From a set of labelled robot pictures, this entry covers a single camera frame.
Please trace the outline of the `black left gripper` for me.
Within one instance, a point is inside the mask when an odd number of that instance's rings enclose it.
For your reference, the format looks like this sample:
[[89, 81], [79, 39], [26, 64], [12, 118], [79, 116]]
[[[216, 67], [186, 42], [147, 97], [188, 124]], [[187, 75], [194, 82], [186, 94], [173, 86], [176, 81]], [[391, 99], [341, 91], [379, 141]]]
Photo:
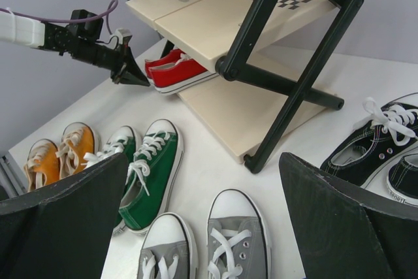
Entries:
[[110, 71], [115, 84], [150, 86], [147, 76], [141, 71], [127, 44], [117, 44], [115, 48], [79, 40], [70, 50], [73, 59]]

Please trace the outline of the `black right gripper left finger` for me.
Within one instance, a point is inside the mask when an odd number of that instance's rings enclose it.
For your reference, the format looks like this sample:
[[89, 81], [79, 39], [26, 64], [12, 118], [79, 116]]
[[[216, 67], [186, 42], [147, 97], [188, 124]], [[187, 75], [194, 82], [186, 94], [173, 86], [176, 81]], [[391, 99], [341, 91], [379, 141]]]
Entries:
[[100, 278], [127, 176], [115, 154], [1, 201], [2, 278]]

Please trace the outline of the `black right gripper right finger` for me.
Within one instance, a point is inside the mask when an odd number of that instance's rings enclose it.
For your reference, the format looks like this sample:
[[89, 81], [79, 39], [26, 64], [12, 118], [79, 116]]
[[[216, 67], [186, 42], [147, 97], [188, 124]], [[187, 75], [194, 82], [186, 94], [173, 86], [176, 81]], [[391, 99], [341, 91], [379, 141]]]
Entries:
[[416, 278], [417, 208], [284, 152], [279, 170], [307, 278]]

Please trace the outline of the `red sneaker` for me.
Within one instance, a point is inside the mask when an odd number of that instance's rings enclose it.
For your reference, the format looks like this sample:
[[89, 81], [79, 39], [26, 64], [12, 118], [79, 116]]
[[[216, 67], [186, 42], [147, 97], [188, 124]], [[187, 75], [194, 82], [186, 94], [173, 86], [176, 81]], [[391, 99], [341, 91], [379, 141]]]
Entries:
[[150, 72], [149, 81], [159, 93], [167, 95], [216, 77], [186, 53], [177, 62], [152, 67]]
[[182, 50], [173, 49], [166, 56], [164, 56], [160, 59], [157, 59], [157, 60], [146, 59], [144, 61], [144, 65], [145, 65], [145, 71], [146, 71], [147, 78], [149, 78], [149, 79], [151, 78], [150, 69], [152, 67], [162, 66], [162, 65], [169, 64], [169, 63], [175, 63], [180, 59], [182, 54], [183, 54]]

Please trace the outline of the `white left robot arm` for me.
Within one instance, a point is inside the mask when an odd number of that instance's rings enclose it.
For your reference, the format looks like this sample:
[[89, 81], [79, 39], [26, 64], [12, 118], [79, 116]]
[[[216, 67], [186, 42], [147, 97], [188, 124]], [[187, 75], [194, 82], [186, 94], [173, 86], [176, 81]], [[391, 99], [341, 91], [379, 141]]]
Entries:
[[127, 29], [117, 29], [110, 35], [115, 47], [100, 41], [103, 24], [116, 8], [96, 15], [84, 9], [74, 10], [70, 20], [30, 18], [9, 9], [1, 9], [1, 40], [37, 50], [69, 54], [73, 59], [110, 71], [115, 84], [149, 86], [146, 75], [135, 61]]

